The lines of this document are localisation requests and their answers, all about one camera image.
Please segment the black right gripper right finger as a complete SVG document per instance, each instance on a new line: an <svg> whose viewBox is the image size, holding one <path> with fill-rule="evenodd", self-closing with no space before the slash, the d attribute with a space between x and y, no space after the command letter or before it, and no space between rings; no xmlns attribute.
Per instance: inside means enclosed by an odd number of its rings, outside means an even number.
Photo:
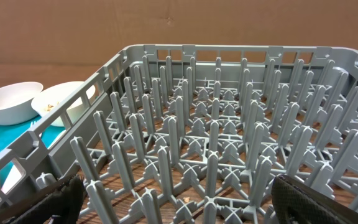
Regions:
<svg viewBox="0 0 358 224"><path fill-rule="evenodd" d="M358 213L287 175L272 184L272 203L279 224L358 224Z"/></svg>

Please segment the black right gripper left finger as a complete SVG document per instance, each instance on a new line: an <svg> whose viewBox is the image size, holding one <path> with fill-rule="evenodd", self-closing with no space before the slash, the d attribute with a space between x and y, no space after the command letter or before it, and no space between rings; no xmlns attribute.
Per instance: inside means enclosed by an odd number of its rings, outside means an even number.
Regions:
<svg viewBox="0 0 358 224"><path fill-rule="evenodd" d="M65 177L0 211L0 223L76 223L85 199L83 178Z"/></svg>

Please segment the white plastic fork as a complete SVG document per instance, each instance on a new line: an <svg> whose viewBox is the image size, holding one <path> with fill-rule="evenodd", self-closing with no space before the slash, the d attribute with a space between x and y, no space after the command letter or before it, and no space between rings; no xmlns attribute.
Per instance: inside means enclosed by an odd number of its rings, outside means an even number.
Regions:
<svg viewBox="0 0 358 224"><path fill-rule="evenodd" d="M31 121L30 127L34 126L37 123L37 121Z"/></svg>

